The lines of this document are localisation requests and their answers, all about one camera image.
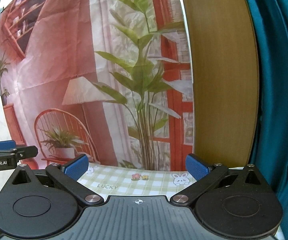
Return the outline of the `teal curtain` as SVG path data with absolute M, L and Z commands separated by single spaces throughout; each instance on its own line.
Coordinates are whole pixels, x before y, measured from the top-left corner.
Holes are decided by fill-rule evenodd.
M 288 239 L 288 0 L 247 0 L 256 34 L 260 102 L 251 162 L 279 199 Z

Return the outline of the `wooden headboard panel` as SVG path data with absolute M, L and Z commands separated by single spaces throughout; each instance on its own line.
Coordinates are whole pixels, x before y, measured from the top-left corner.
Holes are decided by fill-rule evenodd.
M 256 129 L 259 67 L 246 0 L 183 0 L 190 37 L 194 153 L 244 166 Z

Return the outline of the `printed room backdrop cloth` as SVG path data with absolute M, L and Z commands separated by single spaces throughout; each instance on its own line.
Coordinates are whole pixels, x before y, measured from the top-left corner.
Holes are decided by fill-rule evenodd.
M 0 89 L 33 169 L 92 163 L 182 171 L 193 150 L 191 59 L 180 0 L 11 0 Z

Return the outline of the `checked bunny tablecloth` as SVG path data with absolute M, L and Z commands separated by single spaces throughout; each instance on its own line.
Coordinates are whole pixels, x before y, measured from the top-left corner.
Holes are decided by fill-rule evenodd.
M 159 195 L 170 198 L 196 180 L 186 171 L 149 171 L 90 163 L 78 182 L 103 199 Z

